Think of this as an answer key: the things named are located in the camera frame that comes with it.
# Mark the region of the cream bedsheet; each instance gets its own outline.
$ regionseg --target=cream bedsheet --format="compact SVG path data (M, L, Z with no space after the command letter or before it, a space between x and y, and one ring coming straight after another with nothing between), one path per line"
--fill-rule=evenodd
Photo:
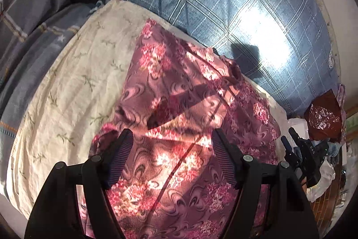
M21 122L11 151L7 191L26 218L54 164L87 160L90 143L113 117L135 41L148 18L174 35L198 44L154 13L123 0L111 0L94 13L60 53L42 80ZM251 82L287 134L286 113ZM276 141L282 160L284 149Z

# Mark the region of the denim fabric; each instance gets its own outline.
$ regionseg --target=denim fabric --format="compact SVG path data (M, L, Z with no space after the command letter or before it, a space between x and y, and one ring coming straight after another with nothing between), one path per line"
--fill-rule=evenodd
M312 141L312 145L314 147L316 147L321 142L322 141ZM338 153L339 153L340 148L341 148L339 143L327 142L327 144L328 144L327 155L332 156L332 157L336 157L338 155Z
M315 0L129 0L235 59L287 111L333 89L328 30Z

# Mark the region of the red plastic bag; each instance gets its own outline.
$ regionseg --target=red plastic bag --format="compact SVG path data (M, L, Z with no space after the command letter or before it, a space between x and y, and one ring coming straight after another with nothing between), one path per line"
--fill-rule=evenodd
M337 140L341 136L341 108L332 89L315 98L306 110L304 118L308 124L311 140L320 141L326 138Z

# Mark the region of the clothing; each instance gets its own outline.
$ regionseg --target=clothing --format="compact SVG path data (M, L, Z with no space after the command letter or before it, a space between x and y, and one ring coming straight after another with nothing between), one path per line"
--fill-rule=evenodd
M89 155L102 153L124 128L133 131L134 145L107 195L127 239L218 236L237 191L214 156L213 129L243 153L277 164L280 129L237 64L152 19L137 40L114 119L94 137ZM263 220L266 194L263 186L255 224ZM84 201L81 217L92 236Z

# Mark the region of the blue plaid blanket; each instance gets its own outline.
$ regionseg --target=blue plaid blanket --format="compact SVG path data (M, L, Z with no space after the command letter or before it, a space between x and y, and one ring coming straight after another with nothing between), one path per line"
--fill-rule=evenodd
M0 194L27 106L58 54L94 5L69 0L0 0Z
M316 96L337 92L330 39L315 0L129 1L235 59L288 114L303 114Z

